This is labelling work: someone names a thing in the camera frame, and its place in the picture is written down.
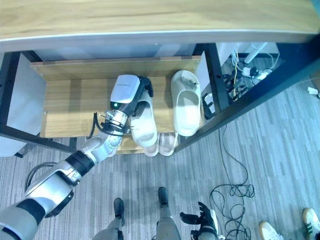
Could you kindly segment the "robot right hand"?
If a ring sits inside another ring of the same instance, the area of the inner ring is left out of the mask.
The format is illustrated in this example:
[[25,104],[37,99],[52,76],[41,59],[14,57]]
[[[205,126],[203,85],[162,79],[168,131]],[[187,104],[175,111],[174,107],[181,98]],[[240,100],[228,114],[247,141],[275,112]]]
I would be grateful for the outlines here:
[[200,215],[181,212],[180,219],[188,225],[200,225],[198,230],[191,230],[190,234],[199,236],[202,233],[211,233],[217,235],[216,225],[211,215],[210,209],[201,201],[198,202]]

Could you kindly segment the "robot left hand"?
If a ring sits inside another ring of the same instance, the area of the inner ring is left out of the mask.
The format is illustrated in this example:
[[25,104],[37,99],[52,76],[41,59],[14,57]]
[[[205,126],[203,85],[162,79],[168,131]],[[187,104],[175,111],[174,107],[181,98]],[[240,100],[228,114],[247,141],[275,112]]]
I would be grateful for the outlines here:
[[110,96],[111,109],[120,111],[127,117],[132,116],[144,91],[147,91],[150,97],[154,96],[152,82],[148,77],[119,75]]

